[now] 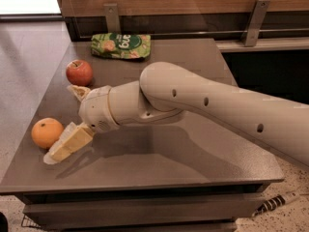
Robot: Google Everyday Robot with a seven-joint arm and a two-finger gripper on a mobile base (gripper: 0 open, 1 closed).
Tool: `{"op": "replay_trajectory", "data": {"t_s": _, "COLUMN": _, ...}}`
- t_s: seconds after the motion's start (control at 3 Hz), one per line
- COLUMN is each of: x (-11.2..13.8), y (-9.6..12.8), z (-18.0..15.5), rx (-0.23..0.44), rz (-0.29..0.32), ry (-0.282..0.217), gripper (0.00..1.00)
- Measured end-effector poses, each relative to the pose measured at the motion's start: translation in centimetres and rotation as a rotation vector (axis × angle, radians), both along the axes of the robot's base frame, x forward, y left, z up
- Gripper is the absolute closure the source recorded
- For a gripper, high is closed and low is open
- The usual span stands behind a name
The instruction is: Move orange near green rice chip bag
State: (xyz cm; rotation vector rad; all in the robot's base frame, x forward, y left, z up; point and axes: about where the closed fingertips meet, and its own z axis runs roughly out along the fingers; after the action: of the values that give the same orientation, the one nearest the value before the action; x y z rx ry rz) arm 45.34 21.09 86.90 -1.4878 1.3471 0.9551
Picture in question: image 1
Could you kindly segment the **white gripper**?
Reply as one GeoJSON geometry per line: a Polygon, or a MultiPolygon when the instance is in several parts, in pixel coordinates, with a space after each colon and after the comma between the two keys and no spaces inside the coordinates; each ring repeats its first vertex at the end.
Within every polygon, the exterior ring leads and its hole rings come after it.
{"type": "Polygon", "coordinates": [[[91,91],[90,88],[71,84],[67,89],[81,102],[78,115],[83,123],[76,125],[71,122],[66,126],[60,138],[44,155],[43,162],[46,164],[59,163],[83,148],[93,140],[94,131],[105,133],[119,128],[109,108],[110,86],[91,91]]]}

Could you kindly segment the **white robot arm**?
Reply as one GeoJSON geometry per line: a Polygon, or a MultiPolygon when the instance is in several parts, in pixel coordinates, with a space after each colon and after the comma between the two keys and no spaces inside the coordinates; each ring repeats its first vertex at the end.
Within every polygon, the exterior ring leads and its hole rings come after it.
{"type": "Polygon", "coordinates": [[[70,91],[80,100],[80,125],[69,124],[43,157],[59,163],[97,133],[130,124],[178,121],[185,111],[206,118],[274,155],[309,167],[309,105],[209,80],[175,64],[148,65],[137,81],[70,91]]]}

